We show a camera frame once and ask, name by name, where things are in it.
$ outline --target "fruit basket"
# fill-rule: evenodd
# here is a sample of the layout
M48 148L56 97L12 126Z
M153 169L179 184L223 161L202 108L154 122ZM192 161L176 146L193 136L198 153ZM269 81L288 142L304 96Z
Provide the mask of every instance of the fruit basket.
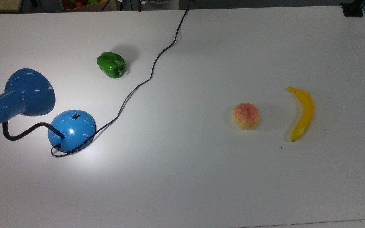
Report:
M59 0L65 12L116 11L116 0Z

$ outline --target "lamp base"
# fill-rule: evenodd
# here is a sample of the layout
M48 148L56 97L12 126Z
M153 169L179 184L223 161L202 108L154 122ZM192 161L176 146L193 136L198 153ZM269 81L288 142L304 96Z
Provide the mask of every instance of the lamp base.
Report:
M85 111L68 110L62 112L52 121L51 125L65 135L65 138L60 138L57 134L48 132L49 141L52 146L61 144L61 147L56 148L61 152L68 153L81 145L97 129L93 117ZM78 148L76 151L84 149L94 138Z

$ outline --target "blue desk lamp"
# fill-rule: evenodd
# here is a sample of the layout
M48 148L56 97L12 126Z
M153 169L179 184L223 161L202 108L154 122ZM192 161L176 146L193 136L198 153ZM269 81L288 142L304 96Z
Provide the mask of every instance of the blue desk lamp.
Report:
M38 127L49 129L50 144L65 153L79 151L93 140L96 130L94 119L85 111L68 110L54 118L52 124L37 123L17 136L8 133L8 120L18 114L41 116L51 112L55 105L55 94L50 82L32 69L16 71L6 83L0 95L0 123L8 140L18 140Z

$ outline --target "lamp shade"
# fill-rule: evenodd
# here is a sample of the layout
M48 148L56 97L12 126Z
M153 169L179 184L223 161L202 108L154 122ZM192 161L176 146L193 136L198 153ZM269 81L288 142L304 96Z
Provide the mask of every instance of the lamp shade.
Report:
M39 72L20 69L13 73L0 95L0 123L18 114L41 116L51 112L55 94L50 82Z

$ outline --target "lamp switch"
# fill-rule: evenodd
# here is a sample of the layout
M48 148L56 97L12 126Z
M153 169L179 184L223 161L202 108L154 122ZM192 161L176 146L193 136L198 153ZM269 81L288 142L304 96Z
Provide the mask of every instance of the lamp switch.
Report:
M74 116L73 116L73 117L71 117L71 118L76 120L79 116L80 116L80 115L78 115L78 114L74 114Z

